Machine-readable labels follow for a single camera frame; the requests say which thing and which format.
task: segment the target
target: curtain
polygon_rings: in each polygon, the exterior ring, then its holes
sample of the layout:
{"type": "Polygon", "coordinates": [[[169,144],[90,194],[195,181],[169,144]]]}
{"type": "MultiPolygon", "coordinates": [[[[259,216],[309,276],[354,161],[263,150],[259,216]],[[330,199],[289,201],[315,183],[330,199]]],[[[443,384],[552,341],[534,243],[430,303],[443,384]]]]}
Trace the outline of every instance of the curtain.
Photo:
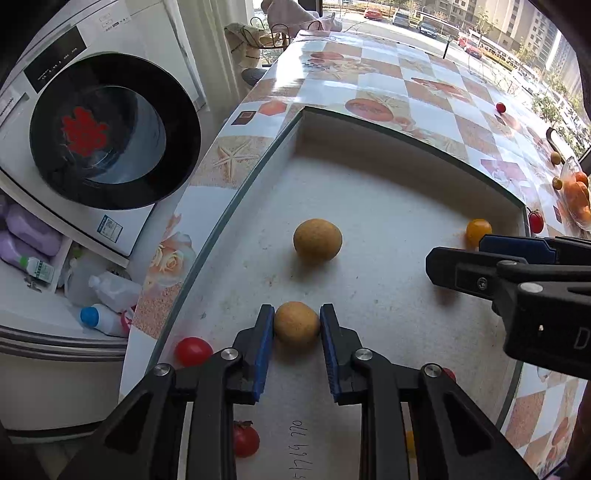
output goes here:
{"type": "Polygon", "coordinates": [[[223,31],[233,22],[248,24],[252,6],[247,12],[245,1],[251,0],[178,0],[205,101],[217,129],[248,91],[233,66],[223,31]]]}

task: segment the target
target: black car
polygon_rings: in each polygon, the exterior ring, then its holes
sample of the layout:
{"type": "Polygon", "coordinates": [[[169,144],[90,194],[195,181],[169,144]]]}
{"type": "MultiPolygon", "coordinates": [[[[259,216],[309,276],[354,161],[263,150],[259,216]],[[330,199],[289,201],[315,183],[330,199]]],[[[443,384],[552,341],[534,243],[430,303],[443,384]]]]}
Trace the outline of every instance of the black car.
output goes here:
{"type": "Polygon", "coordinates": [[[423,35],[431,38],[437,38],[437,29],[427,22],[420,22],[417,28],[423,35]]]}

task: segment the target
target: washing machine glass door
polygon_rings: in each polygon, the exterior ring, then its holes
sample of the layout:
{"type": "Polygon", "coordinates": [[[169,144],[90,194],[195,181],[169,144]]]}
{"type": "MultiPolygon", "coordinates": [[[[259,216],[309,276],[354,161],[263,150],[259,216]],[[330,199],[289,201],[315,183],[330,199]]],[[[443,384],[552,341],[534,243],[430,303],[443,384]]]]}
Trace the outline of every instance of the washing machine glass door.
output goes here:
{"type": "Polygon", "coordinates": [[[195,108],[169,73],[105,53],[59,73],[37,100],[30,143],[42,178],[90,207],[133,209],[178,189],[201,144],[195,108]]]}

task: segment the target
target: potato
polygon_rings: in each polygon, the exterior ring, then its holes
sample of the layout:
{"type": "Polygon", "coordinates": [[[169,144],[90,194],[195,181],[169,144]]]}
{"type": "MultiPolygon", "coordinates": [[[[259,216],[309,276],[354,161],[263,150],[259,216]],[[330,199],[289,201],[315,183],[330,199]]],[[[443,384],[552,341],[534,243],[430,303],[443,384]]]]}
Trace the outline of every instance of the potato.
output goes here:
{"type": "Polygon", "coordinates": [[[336,225],[321,218],[301,223],[294,232],[294,248],[308,262],[326,262],[339,253],[343,235],[336,225]]]}
{"type": "Polygon", "coordinates": [[[320,332],[316,312],[300,301],[288,301],[275,312],[273,330],[277,338],[291,347],[307,346],[320,332]]]}

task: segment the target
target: silver bolt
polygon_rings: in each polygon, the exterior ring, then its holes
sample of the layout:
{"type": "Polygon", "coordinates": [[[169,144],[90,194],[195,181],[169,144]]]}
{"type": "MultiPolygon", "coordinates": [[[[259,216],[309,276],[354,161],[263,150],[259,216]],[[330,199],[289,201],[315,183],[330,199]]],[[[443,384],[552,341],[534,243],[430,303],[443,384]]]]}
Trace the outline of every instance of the silver bolt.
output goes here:
{"type": "Polygon", "coordinates": [[[484,277],[480,277],[476,280],[476,286],[478,287],[478,290],[486,290],[488,282],[484,277]]]}
{"type": "Polygon", "coordinates": [[[226,348],[222,350],[222,358],[224,360],[234,360],[238,356],[238,350],[235,348],[226,348]]]}
{"type": "Polygon", "coordinates": [[[540,293],[542,290],[544,290],[544,287],[539,283],[533,283],[529,281],[520,283],[519,288],[523,291],[526,291],[527,293],[540,293]]]}
{"type": "Polygon", "coordinates": [[[359,360],[371,360],[374,353],[369,348],[360,348],[355,352],[355,356],[359,360]]]}
{"type": "Polygon", "coordinates": [[[158,364],[154,367],[154,375],[156,375],[157,377],[163,377],[165,375],[168,375],[168,372],[170,372],[170,365],[169,364],[158,364]]]}
{"type": "Polygon", "coordinates": [[[425,374],[428,377],[437,378],[441,375],[441,367],[436,364],[425,365],[425,374]]]}

